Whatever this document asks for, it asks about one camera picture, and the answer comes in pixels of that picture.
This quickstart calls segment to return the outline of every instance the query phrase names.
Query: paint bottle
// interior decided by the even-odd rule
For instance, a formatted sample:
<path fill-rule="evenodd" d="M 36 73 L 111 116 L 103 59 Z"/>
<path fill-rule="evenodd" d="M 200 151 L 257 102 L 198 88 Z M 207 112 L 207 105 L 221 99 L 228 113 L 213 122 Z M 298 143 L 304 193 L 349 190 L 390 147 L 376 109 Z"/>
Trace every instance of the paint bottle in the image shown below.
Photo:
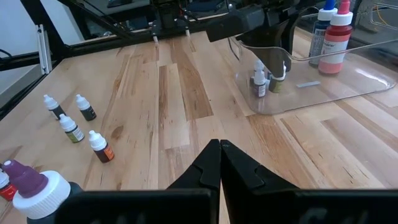
<path fill-rule="evenodd" d="M 336 14 L 332 15 L 330 26 L 326 29 L 322 54 L 346 50 L 353 30 L 350 26 L 353 13 L 349 11 L 349 0 L 342 0 Z M 336 74 L 343 68 L 345 54 L 322 57 L 318 69 L 324 74 Z"/>
<path fill-rule="evenodd" d="M 85 137 L 83 132 L 70 117 L 61 114 L 60 124 L 62 129 L 73 143 L 80 142 Z"/>
<path fill-rule="evenodd" d="M 67 182 L 56 171 L 38 173 L 15 160 L 4 162 L 3 169 L 17 189 L 12 204 L 27 216 L 28 224 L 54 224 L 55 212 L 61 203 L 83 191 L 78 184 Z"/>
<path fill-rule="evenodd" d="M 65 114 L 59 103 L 48 95 L 44 95 L 44 105 L 51 112 L 51 114 L 55 116 L 55 119 L 57 120 L 60 119 L 61 114 Z"/>
<path fill-rule="evenodd" d="M 14 198 L 17 189 L 10 183 L 9 176 L 0 171 L 0 195 L 2 198 L 6 199 L 7 201 L 12 201 Z"/>
<path fill-rule="evenodd" d="M 323 40 L 325 38 L 326 29 L 330 25 L 331 17 L 337 13 L 335 8 L 335 0 L 326 0 L 323 9 L 318 12 L 318 20 L 314 23 L 312 30 L 312 40 L 309 57 L 315 57 L 321 54 Z M 309 61 L 310 65 L 318 66 L 320 58 L 314 58 Z"/>
<path fill-rule="evenodd" d="M 266 95 L 266 75 L 264 73 L 264 64 L 261 60 L 257 60 L 254 66 L 253 92 L 259 98 Z"/>
<path fill-rule="evenodd" d="M 82 97 L 80 94 L 76 95 L 76 104 L 86 121 L 94 120 L 97 117 L 93 107 L 89 104 L 86 98 Z"/>
<path fill-rule="evenodd" d="M 105 138 L 102 137 L 100 133 L 96 133 L 93 130 L 91 130 L 89 134 L 90 145 L 100 161 L 103 163 L 111 161 L 114 158 L 114 153 Z"/>
<path fill-rule="evenodd" d="M 269 82 L 269 91 L 273 93 L 279 93 L 280 89 L 282 88 L 282 82 L 285 80 L 286 77 L 286 65 L 284 62 L 284 74 L 282 77 L 275 77 L 271 75 L 271 80 Z"/>

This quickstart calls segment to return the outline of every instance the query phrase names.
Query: blue paint bottle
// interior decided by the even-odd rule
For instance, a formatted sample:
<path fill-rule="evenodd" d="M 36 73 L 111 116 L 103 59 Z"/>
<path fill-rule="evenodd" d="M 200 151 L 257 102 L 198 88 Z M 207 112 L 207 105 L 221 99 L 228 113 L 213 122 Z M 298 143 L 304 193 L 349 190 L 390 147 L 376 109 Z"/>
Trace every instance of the blue paint bottle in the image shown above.
<path fill-rule="evenodd" d="M 330 25 L 331 16 L 337 13 L 335 0 L 326 0 L 323 9 L 319 10 L 318 20 L 314 23 L 312 30 L 312 40 L 309 57 L 315 57 L 321 54 L 323 40 L 325 39 L 326 28 Z M 310 65 L 318 66 L 320 58 L 310 60 Z"/>

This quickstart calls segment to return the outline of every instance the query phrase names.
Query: clear plastic tray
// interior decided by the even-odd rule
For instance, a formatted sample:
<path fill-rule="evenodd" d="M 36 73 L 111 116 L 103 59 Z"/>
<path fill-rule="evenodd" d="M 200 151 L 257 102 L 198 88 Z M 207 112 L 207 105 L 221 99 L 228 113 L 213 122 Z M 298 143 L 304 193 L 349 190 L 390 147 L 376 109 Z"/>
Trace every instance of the clear plastic tray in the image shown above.
<path fill-rule="evenodd" d="M 350 46 L 358 41 L 353 40 L 357 38 L 354 34 L 355 32 L 350 40 Z M 234 37 L 229 40 L 231 50 L 239 61 L 235 74 L 236 84 L 249 107 L 257 113 L 276 114 L 388 90 L 395 86 L 398 79 L 398 40 L 394 39 L 312 57 L 344 55 L 342 70 L 333 75 L 321 74 L 317 67 L 309 64 L 312 58 L 306 56 L 310 48 L 311 33 L 300 28 L 295 30 L 292 55 L 278 47 L 250 47 Z M 291 63 L 291 69 L 281 83 L 280 92 L 273 93 L 267 89 L 265 96 L 261 98 L 256 96 L 251 79 L 254 76 L 254 64 L 258 60 L 256 55 L 271 55 L 268 57 L 279 55 L 285 63 Z"/>

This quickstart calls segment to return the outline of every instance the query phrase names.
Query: wooden table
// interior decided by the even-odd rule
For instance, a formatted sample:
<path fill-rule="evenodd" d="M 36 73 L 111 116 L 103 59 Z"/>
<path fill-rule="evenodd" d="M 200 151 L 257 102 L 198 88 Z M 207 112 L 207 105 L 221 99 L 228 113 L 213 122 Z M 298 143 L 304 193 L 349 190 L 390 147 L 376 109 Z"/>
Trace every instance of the wooden table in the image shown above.
<path fill-rule="evenodd" d="M 56 170 L 85 190 L 164 189 L 218 138 L 301 188 L 398 187 L 397 88 L 264 116 L 247 106 L 227 54 L 225 40 L 196 33 L 65 59 L 0 122 L 0 160 Z M 85 134 L 101 132 L 114 160 L 102 164 L 87 138 L 71 143 L 44 94 Z M 94 121 L 84 120 L 76 94 L 90 101 Z M 1 223 L 25 223 L 0 203 Z"/>

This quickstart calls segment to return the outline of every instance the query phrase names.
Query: orange label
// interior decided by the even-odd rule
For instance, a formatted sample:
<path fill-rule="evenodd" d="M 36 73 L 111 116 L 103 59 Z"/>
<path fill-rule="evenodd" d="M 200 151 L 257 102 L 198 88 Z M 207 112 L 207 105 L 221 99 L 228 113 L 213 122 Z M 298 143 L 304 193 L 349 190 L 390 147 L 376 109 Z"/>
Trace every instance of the orange label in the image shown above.
<path fill-rule="evenodd" d="M 105 155 L 108 157 L 109 160 L 113 159 L 114 154 L 111 149 L 111 146 L 108 146 L 106 149 L 104 149 Z"/>

